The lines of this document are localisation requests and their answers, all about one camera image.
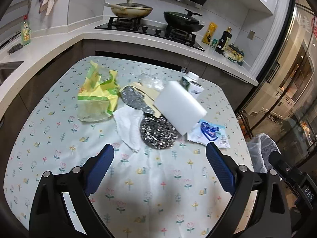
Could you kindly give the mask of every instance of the pan lid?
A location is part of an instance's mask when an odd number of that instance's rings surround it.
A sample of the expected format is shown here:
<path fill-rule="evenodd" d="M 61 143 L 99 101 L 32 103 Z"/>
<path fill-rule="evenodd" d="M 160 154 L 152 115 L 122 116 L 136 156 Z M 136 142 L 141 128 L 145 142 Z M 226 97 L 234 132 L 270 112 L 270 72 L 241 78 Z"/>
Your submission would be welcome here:
<path fill-rule="evenodd" d="M 192 22 L 199 22 L 199 20 L 197 20 L 194 17 L 192 17 L 192 15 L 202 16 L 201 14 L 196 13 L 196 12 L 192 12 L 192 11 L 187 10 L 187 9 L 185 9 L 185 10 L 187 11 L 187 14 L 180 13 L 180 12 L 164 12 L 164 13 L 176 16 L 176 17 L 184 19 L 184 20 L 189 20 L 189 21 L 192 21 Z"/>
<path fill-rule="evenodd" d="M 125 6 L 125 7 L 139 7 L 139 8 L 142 8 L 142 9 L 153 9 L 153 7 L 150 7 L 150 6 L 147 6 L 147 5 L 144 5 L 144 4 L 141 4 L 141 3 L 134 3 L 132 2 L 133 0 L 126 0 L 126 3 L 119 3 L 118 5 L 120 6 Z"/>

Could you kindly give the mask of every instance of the pot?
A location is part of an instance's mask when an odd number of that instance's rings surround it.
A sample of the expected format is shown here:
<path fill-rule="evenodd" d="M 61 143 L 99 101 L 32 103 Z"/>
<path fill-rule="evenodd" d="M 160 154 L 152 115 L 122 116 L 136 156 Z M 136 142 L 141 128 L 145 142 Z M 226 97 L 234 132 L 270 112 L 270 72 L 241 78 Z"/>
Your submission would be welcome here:
<path fill-rule="evenodd" d="M 126 3 L 109 4 L 106 6 L 111 7 L 114 15 L 120 18 L 139 18 L 142 19 L 149 15 L 153 10 L 152 7 L 140 3 L 133 3 L 133 0 L 126 0 Z"/>
<path fill-rule="evenodd" d="M 192 15 L 202 15 L 187 9 L 185 10 L 187 11 L 187 15 L 180 12 L 164 12 L 164 19 L 168 25 L 182 31 L 193 33 L 201 30 L 205 26 L 205 23 L 195 19 Z"/>

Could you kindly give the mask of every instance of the stove knob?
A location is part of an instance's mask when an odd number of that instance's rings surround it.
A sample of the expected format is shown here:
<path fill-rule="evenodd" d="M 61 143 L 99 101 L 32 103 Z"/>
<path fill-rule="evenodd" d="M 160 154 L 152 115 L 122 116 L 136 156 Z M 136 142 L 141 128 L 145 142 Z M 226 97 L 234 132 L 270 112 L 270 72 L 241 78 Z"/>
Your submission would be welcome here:
<path fill-rule="evenodd" d="M 160 35 L 161 32 L 162 32 L 162 31 L 161 31 L 160 29 L 158 29 L 158 28 L 155 30 L 155 33 L 156 33 L 156 35 L 158 35 L 158 36 Z"/>
<path fill-rule="evenodd" d="M 146 33 L 146 31 L 147 31 L 147 26 L 142 26 L 142 32 Z"/>

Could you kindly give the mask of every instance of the floral tablecloth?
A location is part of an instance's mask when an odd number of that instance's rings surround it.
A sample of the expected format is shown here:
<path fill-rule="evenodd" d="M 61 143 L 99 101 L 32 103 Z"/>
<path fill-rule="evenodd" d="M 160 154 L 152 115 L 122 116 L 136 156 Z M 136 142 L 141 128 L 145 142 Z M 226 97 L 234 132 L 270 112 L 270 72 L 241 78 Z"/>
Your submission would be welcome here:
<path fill-rule="evenodd" d="M 123 143 L 114 119 L 84 123 L 77 119 L 77 94 L 90 60 L 118 71 L 118 83 L 137 82 L 138 75 L 157 74 L 166 84 L 183 73 L 155 65 L 93 56 L 77 62 L 42 98 L 24 124 L 12 149 L 4 179 L 10 209 L 28 228 L 33 197 L 44 171 L 69 172 L 82 166 L 110 143 L 115 158 L 90 200 L 117 238 L 198 237 L 218 221 L 231 195 L 225 192 L 206 159 L 205 146 L 181 137 L 171 149 L 143 144 L 138 153 Z M 200 80 L 205 88 L 198 101 L 208 111 L 205 120 L 226 127 L 231 149 L 221 149 L 237 164 L 252 163 L 237 119 L 223 91 Z M 123 106 L 119 99 L 118 107 Z M 245 227 L 256 194 L 252 194 L 238 230 Z M 83 231 L 65 194 L 75 227 Z"/>

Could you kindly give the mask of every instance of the kitchen counter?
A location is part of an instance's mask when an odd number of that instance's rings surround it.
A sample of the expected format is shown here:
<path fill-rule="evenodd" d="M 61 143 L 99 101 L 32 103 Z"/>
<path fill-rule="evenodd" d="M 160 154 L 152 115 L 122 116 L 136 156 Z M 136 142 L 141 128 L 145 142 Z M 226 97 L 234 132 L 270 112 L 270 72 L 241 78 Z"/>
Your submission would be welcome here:
<path fill-rule="evenodd" d="M 255 78 L 243 66 L 230 62 L 222 55 L 216 53 L 207 44 L 200 44 L 206 50 L 203 52 L 170 40 L 139 33 L 94 29 L 94 27 L 107 22 L 108 20 L 101 20 L 70 32 L 33 38 L 30 44 L 11 55 L 8 55 L 7 51 L 13 45 L 18 44 L 20 38 L 15 39 L 4 47 L 0 51 L 0 63 L 13 61 L 23 61 L 23 63 L 0 86 L 0 117 L 4 115 L 4 112 L 18 92 L 41 68 L 64 50 L 83 39 L 120 41 L 167 50 L 213 65 L 247 83 L 254 86 L 258 85 Z M 60 28 L 60 32 L 65 29 L 64 26 Z"/>

